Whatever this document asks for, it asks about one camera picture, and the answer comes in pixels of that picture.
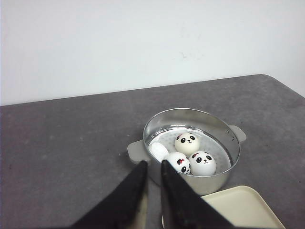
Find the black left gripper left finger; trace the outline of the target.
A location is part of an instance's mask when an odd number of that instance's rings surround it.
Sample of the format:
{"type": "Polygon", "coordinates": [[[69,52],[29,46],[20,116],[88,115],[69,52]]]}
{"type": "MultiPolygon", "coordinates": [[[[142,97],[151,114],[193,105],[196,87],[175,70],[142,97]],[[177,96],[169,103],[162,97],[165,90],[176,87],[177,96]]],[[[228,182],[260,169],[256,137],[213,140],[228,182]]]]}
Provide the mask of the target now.
{"type": "Polygon", "coordinates": [[[76,221],[72,229],[143,229],[148,207],[148,163],[141,161],[99,204],[76,221]]]}

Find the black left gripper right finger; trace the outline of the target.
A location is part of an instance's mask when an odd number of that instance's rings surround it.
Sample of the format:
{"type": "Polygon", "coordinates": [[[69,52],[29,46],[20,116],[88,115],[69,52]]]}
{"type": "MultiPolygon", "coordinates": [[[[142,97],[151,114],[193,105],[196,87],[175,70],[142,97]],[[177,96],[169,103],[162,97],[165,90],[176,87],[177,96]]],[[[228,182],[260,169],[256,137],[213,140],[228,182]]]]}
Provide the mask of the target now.
{"type": "Polygon", "coordinates": [[[161,164],[161,203],[166,229],[232,229],[234,225],[205,202],[167,161],[161,164]]]}

